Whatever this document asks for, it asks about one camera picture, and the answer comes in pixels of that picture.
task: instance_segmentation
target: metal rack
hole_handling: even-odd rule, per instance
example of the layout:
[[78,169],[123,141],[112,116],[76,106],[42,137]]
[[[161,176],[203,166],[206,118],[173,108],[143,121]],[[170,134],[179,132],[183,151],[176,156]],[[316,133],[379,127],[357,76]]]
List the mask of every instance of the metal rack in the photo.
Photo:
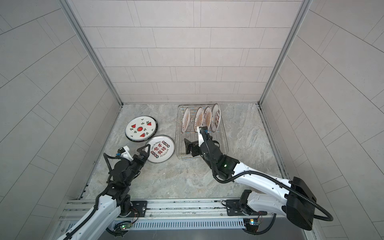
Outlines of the metal rack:
[[[213,108],[213,105],[214,104],[205,104],[205,105],[185,104],[185,105],[178,106],[175,145],[176,145],[176,156],[179,159],[181,160],[202,159],[201,156],[192,157],[191,154],[188,154],[188,155],[185,154],[184,138],[188,139],[191,142],[198,140],[197,132],[195,132],[193,128],[196,112],[199,109],[199,107],[203,107],[203,109],[205,109],[206,106],[210,106],[211,108]],[[181,133],[181,124],[183,121],[185,109],[187,107],[189,107],[189,111],[190,111],[189,124],[186,132]],[[227,142],[227,136],[225,135],[223,118],[221,118],[220,125],[216,132],[212,132],[212,131],[208,131],[208,132],[209,132],[209,135],[212,136],[213,140],[216,140],[220,143],[221,152],[223,154],[227,154],[228,142]]]

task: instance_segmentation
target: dish rack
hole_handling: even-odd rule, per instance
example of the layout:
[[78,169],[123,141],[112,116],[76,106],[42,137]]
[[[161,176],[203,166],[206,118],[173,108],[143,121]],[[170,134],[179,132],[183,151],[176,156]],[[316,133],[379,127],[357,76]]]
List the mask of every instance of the dish rack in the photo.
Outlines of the dish rack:
[[[202,159],[201,156],[192,157],[191,154],[186,155],[185,154],[185,144],[184,144],[184,138],[188,139],[191,142],[198,140],[197,132],[194,131],[194,121],[195,121],[195,115],[199,107],[205,108],[207,106],[210,106],[211,109],[213,108],[214,104],[205,104],[205,105],[194,105],[194,104],[185,104],[185,105],[179,105],[178,111],[177,111],[177,124],[176,124],[176,137],[175,137],[175,146],[176,146],[176,156],[181,160],[194,160],[194,159]],[[187,130],[185,133],[181,133],[181,124],[184,117],[184,112],[186,108],[189,108],[190,115],[189,115],[189,124],[187,127]],[[225,135],[225,129],[224,129],[224,121],[223,117],[221,116],[220,125],[216,132],[212,132],[209,128],[208,131],[209,135],[212,136],[213,140],[216,140],[220,143],[220,150],[223,154],[228,153],[228,142],[227,142],[227,136]]]

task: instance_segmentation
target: marble floor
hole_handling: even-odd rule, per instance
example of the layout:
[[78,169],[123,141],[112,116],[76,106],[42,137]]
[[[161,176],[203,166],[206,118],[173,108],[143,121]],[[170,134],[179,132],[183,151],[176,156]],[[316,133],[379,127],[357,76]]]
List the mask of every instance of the marble floor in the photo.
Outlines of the marble floor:
[[[265,133],[255,104],[220,104],[227,134],[229,153],[248,166],[264,173],[281,176],[276,159]],[[131,142],[125,136],[128,122],[139,116],[151,116],[159,124],[156,135],[175,139],[178,104],[127,104],[122,108],[116,125],[107,140],[104,152],[114,156],[125,145],[131,155],[145,142]],[[107,186],[108,168],[101,156],[83,194],[83,199],[95,197]],[[132,199],[240,197],[250,187],[238,184],[220,184],[212,177],[211,169],[203,160],[179,160],[174,155],[159,164],[146,162],[141,174],[132,181],[129,194]]]

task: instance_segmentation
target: white plate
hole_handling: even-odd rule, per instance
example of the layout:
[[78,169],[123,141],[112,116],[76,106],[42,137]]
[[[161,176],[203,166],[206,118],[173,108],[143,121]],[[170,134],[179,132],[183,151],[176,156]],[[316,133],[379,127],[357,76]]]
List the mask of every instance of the white plate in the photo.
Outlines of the white plate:
[[184,111],[183,121],[181,122],[181,133],[185,133],[189,123],[189,108]]
[[199,107],[195,116],[195,132],[197,132],[197,128],[203,125],[203,108]]
[[209,130],[209,127],[211,125],[211,120],[212,120],[212,111],[211,111],[211,107],[210,106],[207,106],[204,110],[204,116],[203,116],[203,125],[204,126],[207,126],[208,127],[208,130]]
[[221,120],[220,106],[216,103],[212,108],[212,121],[211,121],[211,130],[216,132]]
[[168,160],[175,151],[175,144],[170,137],[156,136],[147,142],[150,144],[148,161],[160,163]]
[[156,131],[156,120],[148,116],[141,116],[128,123],[125,135],[133,142],[142,142],[152,137]]

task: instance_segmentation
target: white tiled wall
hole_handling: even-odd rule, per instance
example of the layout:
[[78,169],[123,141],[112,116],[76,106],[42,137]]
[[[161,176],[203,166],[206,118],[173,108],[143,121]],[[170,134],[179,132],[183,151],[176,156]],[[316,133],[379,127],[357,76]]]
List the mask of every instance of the white tiled wall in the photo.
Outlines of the white tiled wall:
[[42,239],[119,109],[56,0],[0,2],[0,102],[0,239]]
[[383,16],[380,0],[313,0],[262,105],[290,177],[334,216],[326,239],[384,239]]
[[301,1],[69,3],[121,99],[135,103],[259,101]]

